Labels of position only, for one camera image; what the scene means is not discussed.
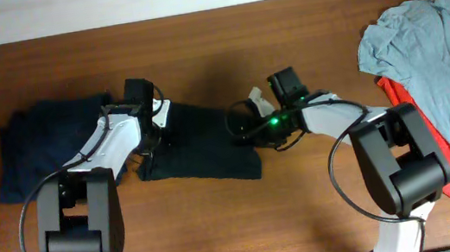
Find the black t-shirt with white logo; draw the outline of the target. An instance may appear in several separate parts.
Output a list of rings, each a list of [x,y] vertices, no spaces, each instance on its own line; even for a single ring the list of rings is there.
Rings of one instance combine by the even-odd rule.
[[[143,181],[172,178],[259,180],[261,158],[233,143],[223,110],[173,103],[162,140],[137,170]]]

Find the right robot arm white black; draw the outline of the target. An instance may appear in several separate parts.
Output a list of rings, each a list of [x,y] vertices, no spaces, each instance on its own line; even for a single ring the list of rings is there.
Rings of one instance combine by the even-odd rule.
[[[416,107],[370,107],[328,90],[309,91],[292,67],[273,73],[267,82],[277,105],[252,88],[242,104],[254,121],[233,138],[283,152],[292,148],[287,140],[295,131],[332,137],[327,165],[335,192],[354,211],[380,223],[371,252],[427,252],[426,222],[450,183],[450,165]],[[366,190],[381,214],[355,204],[337,182],[333,163],[342,143],[352,146]]]

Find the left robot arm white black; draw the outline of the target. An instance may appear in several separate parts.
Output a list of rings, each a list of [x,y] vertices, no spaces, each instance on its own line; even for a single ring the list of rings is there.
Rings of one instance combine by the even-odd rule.
[[[119,103],[103,106],[96,130],[33,190],[40,252],[123,252],[116,177],[131,153],[151,155],[170,102],[147,79],[126,79]]]

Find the folded navy blue garment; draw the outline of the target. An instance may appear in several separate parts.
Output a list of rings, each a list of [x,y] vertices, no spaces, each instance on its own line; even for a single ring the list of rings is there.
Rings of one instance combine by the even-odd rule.
[[[48,100],[16,111],[0,129],[0,203],[21,203],[40,180],[70,161],[96,130],[109,93]]]

